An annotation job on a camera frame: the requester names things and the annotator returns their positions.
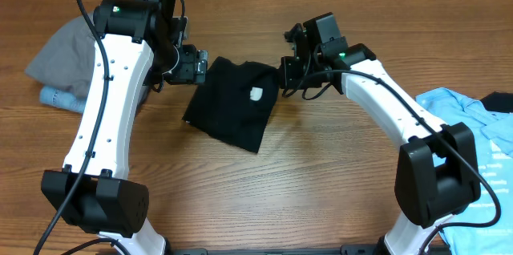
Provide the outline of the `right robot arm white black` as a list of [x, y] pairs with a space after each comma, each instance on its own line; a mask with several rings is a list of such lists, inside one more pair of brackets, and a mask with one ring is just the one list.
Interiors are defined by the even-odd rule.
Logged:
[[394, 194], [401, 213], [374, 245], [343, 254], [448, 254], [430, 249], [431, 233], [481, 196], [475, 139], [464, 123], [449, 125], [416, 103], [366, 45], [350, 46], [332, 13], [297, 23], [284, 34], [293, 55], [279, 67], [285, 96], [334, 87], [362, 107], [398, 150]]

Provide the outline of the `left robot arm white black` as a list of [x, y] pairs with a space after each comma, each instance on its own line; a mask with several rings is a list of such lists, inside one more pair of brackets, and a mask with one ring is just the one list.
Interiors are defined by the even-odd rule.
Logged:
[[55, 220], [95, 235], [121, 254], [169, 254], [148, 219], [149, 191], [130, 181], [129, 143], [144, 89], [201, 85], [208, 54], [185, 42], [184, 0], [102, 0], [84, 20], [95, 65], [79, 130], [63, 166], [42, 175]]

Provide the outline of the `black polo shirt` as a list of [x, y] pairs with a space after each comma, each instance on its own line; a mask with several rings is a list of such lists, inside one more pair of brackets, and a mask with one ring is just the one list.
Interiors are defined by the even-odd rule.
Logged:
[[214, 139], [259, 152], [265, 128], [277, 101], [278, 70], [247, 61], [240, 65], [218, 57], [208, 69], [183, 121]]

